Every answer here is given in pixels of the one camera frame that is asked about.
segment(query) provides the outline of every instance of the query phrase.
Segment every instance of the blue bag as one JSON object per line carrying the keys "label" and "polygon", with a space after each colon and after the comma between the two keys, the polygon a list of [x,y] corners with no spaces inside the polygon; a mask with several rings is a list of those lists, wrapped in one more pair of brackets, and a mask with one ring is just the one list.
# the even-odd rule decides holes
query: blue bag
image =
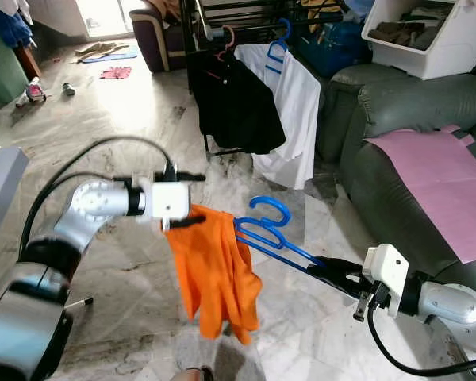
{"label": "blue bag", "polygon": [[362,39],[363,26],[352,22],[323,24],[322,30],[300,37],[297,50],[323,77],[345,67],[370,62],[372,54]]}

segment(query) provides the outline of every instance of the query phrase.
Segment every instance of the clothing rack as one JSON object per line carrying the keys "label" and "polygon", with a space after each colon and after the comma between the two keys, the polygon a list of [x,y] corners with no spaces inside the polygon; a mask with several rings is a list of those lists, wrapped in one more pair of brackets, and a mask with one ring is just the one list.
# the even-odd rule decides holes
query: clothing rack
{"label": "clothing rack", "polygon": [[[183,40],[187,56],[187,77],[189,90],[194,75],[190,66],[190,55],[201,51],[218,50],[227,40],[223,25],[232,26],[236,44],[272,42],[282,34],[286,24],[278,21],[283,17],[290,21],[291,27],[303,25],[340,22],[341,14],[319,13],[319,18],[308,19],[306,10],[322,10],[336,6],[335,3],[302,7],[298,0],[251,0],[229,4],[208,4],[204,0],[180,0]],[[338,6],[347,9],[344,0],[338,0]],[[204,134],[206,158],[242,152],[240,148],[211,152],[208,137]]]}

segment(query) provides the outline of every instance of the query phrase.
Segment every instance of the marble floor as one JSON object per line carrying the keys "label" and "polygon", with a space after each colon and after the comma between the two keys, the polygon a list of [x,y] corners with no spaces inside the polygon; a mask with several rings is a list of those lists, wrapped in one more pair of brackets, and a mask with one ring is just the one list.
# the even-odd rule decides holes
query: marble floor
{"label": "marble floor", "polygon": [[[205,173],[207,181],[191,187],[193,202],[244,216],[253,215],[251,197],[279,198],[294,216],[284,233],[311,253],[360,262],[374,244],[335,185],[332,167],[317,164],[305,191],[295,191],[254,173],[247,154],[207,162],[185,71],[152,76],[141,57],[75,64],[71,52],[65,49],[60,62],[42,65],[50,95],[46,103],[0,109],[2,145],[19,145],[30,159],[0,232],[0,276],[16,260],[25,215],[46,179],[84,145],[115,134],[153,139],[178,168]],[[132,73],[122,80],[99,79],[109,66],[130,66]],[[74,97],[61,94],[65,82],[75,87]],[[151,175],[162,166],[159,155],[144,146],[116,143],[94,151],[75,168]],[[41,217],[59,210],[74,184],[54,193]],[[355,303],[349,297],[259,252],[252,251],[252,259],[263,280],[253,344],[244,347],[226,335],[202,339],[197,320],[188,321],[182,308],[162,233],[130,218],[116,220],[98,234],[76,273],[70,301],[91,294],[95,303],[73,311],[75,325],[52,379],[168,381],[180,369],[203,364],[214,369],[217,381],[420,379],[397,370],[380,354],[367,326],[353,320]],[[433,357],[430,331],[407,317],[394,321],[383,311],[377,316],[392,353],[411,366],[426,366]]]}

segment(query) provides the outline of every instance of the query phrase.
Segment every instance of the gray sofa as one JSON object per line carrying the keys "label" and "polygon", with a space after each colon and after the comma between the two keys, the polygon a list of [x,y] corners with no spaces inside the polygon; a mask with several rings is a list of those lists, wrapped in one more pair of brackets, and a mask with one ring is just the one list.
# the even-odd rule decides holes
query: gray sofa
{"label": "gray sofa", "polygon": [[327,96],[317,151],[339,162],[341,183],[368,229],[379,242],[394,244],[412,268],[476,290],[476,262],[459,261],[390,159],[363,141],[395,129],[427,132],[450,124],[476,139],[476,75],[422,81],[371,63],[337,73]]}

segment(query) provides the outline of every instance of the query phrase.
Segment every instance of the blue clothes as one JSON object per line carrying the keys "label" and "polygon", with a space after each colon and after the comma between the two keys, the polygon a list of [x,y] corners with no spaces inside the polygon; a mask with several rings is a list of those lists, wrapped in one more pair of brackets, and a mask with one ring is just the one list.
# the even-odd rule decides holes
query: blue clothes
{"label": "blue clothes", "polygon": [[25,24],[19,13],[12,17],[0,10],[0,37],[10,48],[17,48],[18,42],[23,46],[30,44],[32,31]]}

